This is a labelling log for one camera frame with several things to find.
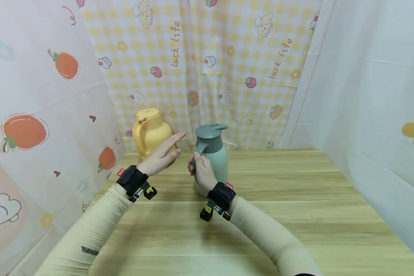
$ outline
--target curtain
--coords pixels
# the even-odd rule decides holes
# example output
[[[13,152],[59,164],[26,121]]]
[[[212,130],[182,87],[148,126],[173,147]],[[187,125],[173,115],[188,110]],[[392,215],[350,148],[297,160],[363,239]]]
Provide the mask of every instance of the curtain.
[[[80,8],[127,151],[143,108],[179,147],[202,124],[228,125],[228,149],[279,145],[321,0],[94,0]]]
[[[414,252],[414,0],[324,0],[291,113]]]
[[[0,276],[33,275],[126,152],[100,70],[75,1],[0,1]]]

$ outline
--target black wrist strap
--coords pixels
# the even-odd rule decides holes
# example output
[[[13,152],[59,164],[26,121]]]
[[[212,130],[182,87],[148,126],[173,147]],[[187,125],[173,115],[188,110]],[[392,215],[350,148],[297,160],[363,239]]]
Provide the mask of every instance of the black wrist strap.
[[[207,195],[208,202],[204,209],[202,209],[199,217],[205,221],[210,221],[213,216],[213,210],[221,215],[226,220],[230,220],[230,215],[227,214],[227,210],[230,208],[233,198],[236,196],[236,192],[232,190],[229,183],[224,184],[218,182]]]
[[[143,192],[144,197],[151,200],[152,197],[157,194],[157,190],[149,185],[147,182],[148,178],[148,175],[143,174],[136,168],[136,166],[129,166],[129,168],[120,175],[117,183],[126,190],[126,194],[129,196],[130,201],[137,201]]]

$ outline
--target beige sleeve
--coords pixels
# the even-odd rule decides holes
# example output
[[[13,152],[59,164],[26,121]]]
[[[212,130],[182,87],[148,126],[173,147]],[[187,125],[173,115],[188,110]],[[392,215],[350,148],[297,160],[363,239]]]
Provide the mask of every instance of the beige sleeve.
[[[323,276],[304,245],[288,229],[241,197],[230,222],[271,259],[281,276]]]
[[[64,235],[34,276],[86,276],[132,204],[112,186]]]

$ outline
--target white curtain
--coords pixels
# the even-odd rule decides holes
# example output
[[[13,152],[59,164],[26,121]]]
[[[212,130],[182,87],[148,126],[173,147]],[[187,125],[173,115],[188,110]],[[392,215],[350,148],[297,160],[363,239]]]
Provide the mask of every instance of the white curtain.
[[[33,275],[126,153],[100,70],[76,1],[0,1],[0,276]]]
[[[414,0],[324,0],[291,114],[414,252]]]

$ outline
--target thermos lid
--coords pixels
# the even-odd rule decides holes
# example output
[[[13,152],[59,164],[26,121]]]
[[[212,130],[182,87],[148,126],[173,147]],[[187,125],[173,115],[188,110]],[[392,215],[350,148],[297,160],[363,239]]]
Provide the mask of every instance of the thermos lid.
[[[143,121],[146,119],[152,119],[160,114],[160,110],[157,108],[145,108],[136,114],[136,118]]]
[[[195,134],[199,139],[213,140],[221,136],[222,131],[227,128],[228,126],[223,124],[200,125],[196,128]]]

